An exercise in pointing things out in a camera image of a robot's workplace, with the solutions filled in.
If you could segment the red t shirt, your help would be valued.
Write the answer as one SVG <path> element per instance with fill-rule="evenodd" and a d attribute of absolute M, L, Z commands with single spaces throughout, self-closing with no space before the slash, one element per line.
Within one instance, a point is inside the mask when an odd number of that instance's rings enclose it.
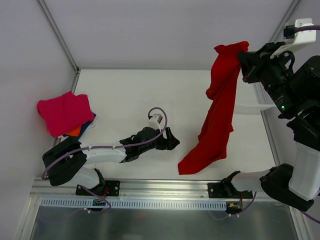
<path fill-rule="evenodd" d="M 210 86 L 206 96 L 212 101 L 198 135 L 197 145 L 178 163 L 180 175 L 196 174 L 210 164 L 227 157 L 232 126 L 237 82 L 241 70 L 238 53 L 246 53 L 248 41 L 217 45 L 218 56 L 210 70 Z"/>

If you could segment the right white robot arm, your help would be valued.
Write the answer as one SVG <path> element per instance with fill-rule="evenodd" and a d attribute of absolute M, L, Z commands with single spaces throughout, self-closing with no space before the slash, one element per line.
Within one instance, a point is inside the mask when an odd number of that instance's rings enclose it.
<path fill-rule="evenodd" d="M 266 171 L 235 171 L 219 184 L 222 194 L 235 198 L 241 192 L 264 192 L 302 212 L 320 193 L 320 58 L 310 57 L 297 71 L 290 50 L 276 54 L 283 42 L 267 43 L 255 52 L 240 52 L 243 81 L 261 83 L 279 118 L 287 120 L 296 143 L 295 165 L 287 163 Z"/>

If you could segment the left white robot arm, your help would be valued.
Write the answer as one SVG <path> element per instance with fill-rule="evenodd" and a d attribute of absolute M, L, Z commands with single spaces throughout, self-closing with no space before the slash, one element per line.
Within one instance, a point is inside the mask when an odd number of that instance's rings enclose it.
<path fill-rule="evenodd" d="M 103 196 L 110 185 L 100 170 L 87 168 L 86 164 L 128 163 L 149 150 L 171 151 L 179 144 L 169 127 L 159 130 L 147 126 L 112 146 L 86 145 L 69 137 L 43 154 L 45 170 L 41 178 L 49 180 L 51 186 L 74 183 L 77 196 Z"/>

